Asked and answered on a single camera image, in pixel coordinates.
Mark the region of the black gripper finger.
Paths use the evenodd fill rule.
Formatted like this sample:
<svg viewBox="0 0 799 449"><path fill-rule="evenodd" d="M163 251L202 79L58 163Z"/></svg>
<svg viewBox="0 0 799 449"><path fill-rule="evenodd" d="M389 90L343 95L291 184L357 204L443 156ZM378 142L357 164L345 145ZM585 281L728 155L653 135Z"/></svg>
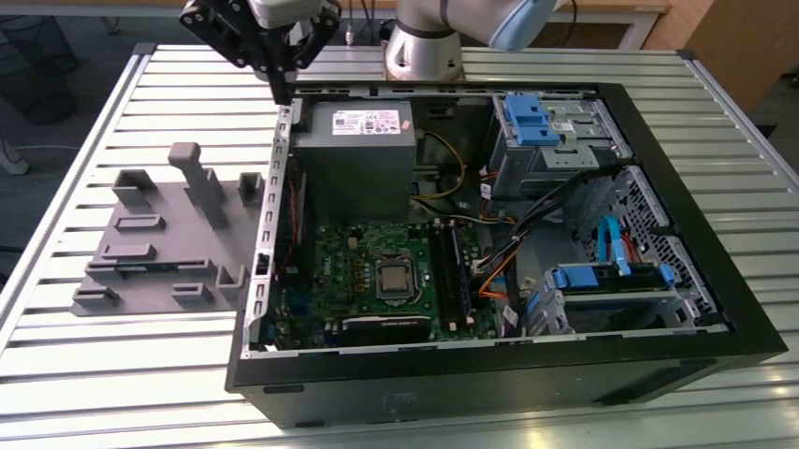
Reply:
<svg viewBox="0 0 799 449"><path fill-rule="evenodd" d="M301 21L303 35L298 42L289 47L289 61L285 65L285 104L290 104L293 101L294 83L299 71L306 70L315 61L337 34L341 24L342 17L337 12L322 12L311 19Z"/></svg>
<svg viewBox="0 0 799 449"><path fill-rule="evenodd" d="M215 8L218 1L189 1L179 21L187 31L198 37L238 68L250 67L258 76L266 78L273 99L283 102L283 43L263 42L230 46L221 38L223 24Z"/></svg>

